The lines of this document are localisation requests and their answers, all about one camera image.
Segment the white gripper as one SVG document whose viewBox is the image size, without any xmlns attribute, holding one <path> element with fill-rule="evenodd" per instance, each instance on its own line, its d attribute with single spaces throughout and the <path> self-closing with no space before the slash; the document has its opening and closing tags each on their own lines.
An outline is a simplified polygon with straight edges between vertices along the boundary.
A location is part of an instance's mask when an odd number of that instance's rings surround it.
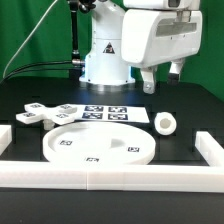
<svg viewBox="0 0 224 224">
<path fill-rule="evenodd" d="M 184 58 L 199 51 L 201 33 L 200 11 L 191 11 L 180 21 L 176 11 L 131 9 L 125 13 L 123 20 L 121 55 L 132 67 L 142 68 L 143 91 L 153 94 L 156 87 L 155 65 L 172 61 L 167 83 L 177 85 Z"/>
</svg>

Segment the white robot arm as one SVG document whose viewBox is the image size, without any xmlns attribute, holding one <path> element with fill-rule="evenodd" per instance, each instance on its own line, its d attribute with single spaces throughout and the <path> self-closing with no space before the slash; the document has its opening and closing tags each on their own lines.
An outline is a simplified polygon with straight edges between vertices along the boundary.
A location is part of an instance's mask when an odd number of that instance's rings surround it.
<svg viewBox="0 0 224 224">
<path fill-rule="evenodd" d="M 180 80 L 185 59 L 199 51 L 200 0 L 96 0 L 92 12 L 92 47 L 80 82 L 97 91 L 120 91 L 134 85 L 138 68 L 143 91 L 152 94 L 160 64 L 171 64 L 168 83 Z"/>
</svg>

